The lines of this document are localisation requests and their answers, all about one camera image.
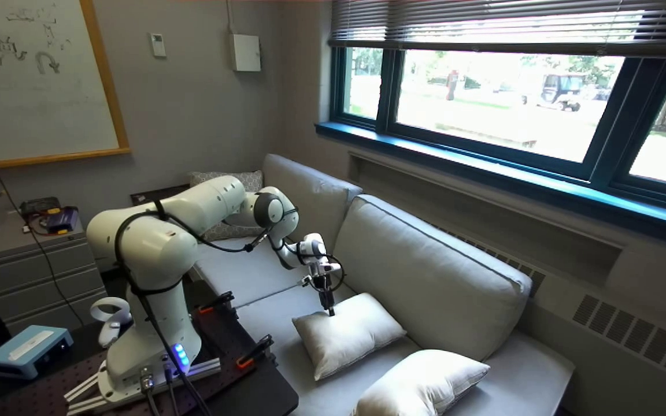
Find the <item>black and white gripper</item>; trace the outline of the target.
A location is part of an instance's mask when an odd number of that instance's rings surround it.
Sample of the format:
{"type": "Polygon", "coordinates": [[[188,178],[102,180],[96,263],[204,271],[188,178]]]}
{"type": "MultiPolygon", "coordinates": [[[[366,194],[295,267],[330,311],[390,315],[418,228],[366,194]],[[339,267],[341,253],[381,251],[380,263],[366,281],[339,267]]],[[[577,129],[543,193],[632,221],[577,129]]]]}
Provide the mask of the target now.
{"type": "Polygon", "coordinates": [[[307,285],[318,295],[328,318],[336,318],[332,292],[341,285],[341,281],[344,269],[336,259],[324,256],[307,267],[307,285]]]}

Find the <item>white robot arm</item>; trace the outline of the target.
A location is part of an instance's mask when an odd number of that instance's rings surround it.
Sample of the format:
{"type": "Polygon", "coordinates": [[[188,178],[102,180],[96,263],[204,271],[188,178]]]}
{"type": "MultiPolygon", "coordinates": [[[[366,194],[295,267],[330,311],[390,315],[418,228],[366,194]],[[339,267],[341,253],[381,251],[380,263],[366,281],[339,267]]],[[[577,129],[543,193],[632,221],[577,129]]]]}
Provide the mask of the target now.
{"type": "Polygon", "coordinates": [[[220,373],[222,360],[201,360],[204,341],[183,278],[197,267],[205,234],[218,225],[256,225],[262,234],[242,253],[266,240],[284,269],[307,271],[302,285],[315,286],[321,307],[332,313],[332,281],[341,281],[344,269],[318,234],[287,243],[299,221],[299,208],[282,189],[249,193],[236,177],[153,203],[96,214],[85,239],[96,256],[126,278],[133,322],[106,348],[96,373],[65,394],[67,416],[153,401],[175,384],[201,402],[195,384],[220,373]]]}

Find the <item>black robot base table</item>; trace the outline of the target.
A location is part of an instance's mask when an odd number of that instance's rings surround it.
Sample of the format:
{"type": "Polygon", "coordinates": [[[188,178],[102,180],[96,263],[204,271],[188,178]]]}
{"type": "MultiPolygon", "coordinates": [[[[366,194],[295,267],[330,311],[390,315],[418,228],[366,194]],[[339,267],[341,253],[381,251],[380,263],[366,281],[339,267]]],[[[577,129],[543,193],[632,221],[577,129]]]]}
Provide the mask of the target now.
{"type": "MultiPolygon", "coordinates": [[[[201,405],[175,380],[139,392],[133,402],[80,416],[288,416],[299,407],[299,394],[280,375],[271,348],[249,371],[236,371],[236,358],[247,355],[251,341],[230,307],[198,318],[204,336],[204,375],[189,378],[201,405]]],[[[65,394],[85,381],[102,363],[96,327],[73,334],[73,348],[43,366],[36,380],[19,381],[0,378],[0,416],[67,416],[65,394]]]]}

